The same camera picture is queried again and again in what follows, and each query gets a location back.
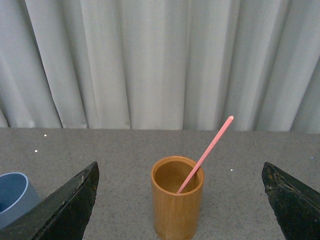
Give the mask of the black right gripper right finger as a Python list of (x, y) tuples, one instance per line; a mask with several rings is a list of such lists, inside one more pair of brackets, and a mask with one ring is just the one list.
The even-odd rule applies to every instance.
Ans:
[(320, 193), (270, 162), (261, 178), (269, 204), (287, 240), (320, 238)]

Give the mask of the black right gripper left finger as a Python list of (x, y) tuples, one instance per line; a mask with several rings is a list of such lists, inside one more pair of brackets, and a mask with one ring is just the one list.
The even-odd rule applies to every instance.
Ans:
[(99, 167), (92, 162), (0, 231), (2, 240), (81, 240), (96, 202)]

